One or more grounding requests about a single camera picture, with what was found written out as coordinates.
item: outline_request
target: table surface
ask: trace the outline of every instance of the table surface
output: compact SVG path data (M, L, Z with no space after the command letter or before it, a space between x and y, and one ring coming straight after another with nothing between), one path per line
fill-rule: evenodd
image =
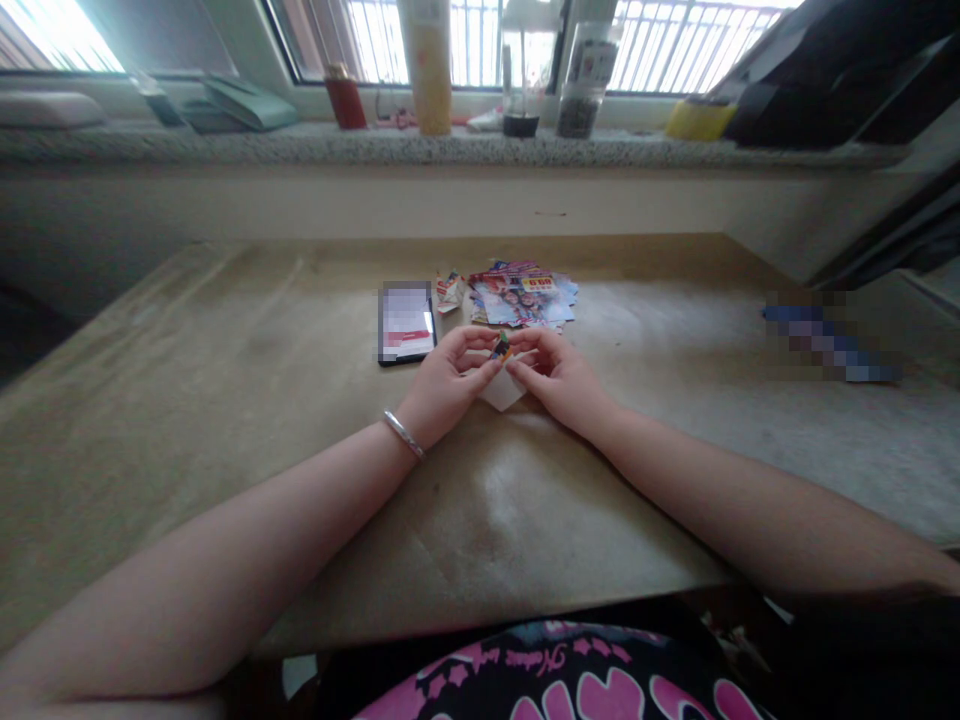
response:
M624 404L960 540L960 409L771 379L759 310L791 283L723 235L193 246L0 396L0 648L190 517L376 421L384 280L534 259L580 283L566 335ZM464 308L440 321L465 323ZM728 580L526 397L474 405L263 638L289 655Z

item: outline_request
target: silver bracelet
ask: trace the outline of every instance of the silver bracelet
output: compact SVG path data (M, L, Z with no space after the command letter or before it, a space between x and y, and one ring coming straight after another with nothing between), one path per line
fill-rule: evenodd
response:
M400 436L400 439L403 440L407 447L413 450L413 454L417 456L417 459L420 462L423 462L427 457L427 454L423 451L423 448L420 447L419 443L413 439L413 435L407 432L407 429L400 424L400 421L397 420L396 416L389 410L383 411L384 417L387 419L387 425L396 430L397 435Z

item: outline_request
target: red bottle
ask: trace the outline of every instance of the red bottle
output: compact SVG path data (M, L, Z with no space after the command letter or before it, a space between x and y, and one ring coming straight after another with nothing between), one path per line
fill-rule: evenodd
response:
M333 114L337 116L340 129L366 130L367 119L363 114L363 105L360 103L357 81L350 77L347 66L343 63L333 63L327 67L324 84L327 86L327 92L330 93L330 104L333 105Z

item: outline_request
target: speckled stone ledge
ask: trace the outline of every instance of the speckled stone ledge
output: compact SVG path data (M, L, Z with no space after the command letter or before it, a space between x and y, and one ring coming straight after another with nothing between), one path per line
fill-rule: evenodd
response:
M415 129L343 132L329 123L301 123L270 133L197 135L144 122L75 131L0 130L0 163L163 165L500 165L661 169L816 168L875 170L895 165L906 147L849 144L829 152L745 150L730 142L695 143L661 135L597 131L564 140L552 130L517 140L475 135L420 137Z

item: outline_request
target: forearm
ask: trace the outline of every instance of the forearm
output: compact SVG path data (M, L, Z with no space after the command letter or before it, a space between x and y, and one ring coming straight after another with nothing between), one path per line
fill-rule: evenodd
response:
M960 593L933 545L813 483L630 411L592 442L647 498L780 599Z
M23 705L212 685L415 464L380 422L193 519L84 590L5 658L0 697Z

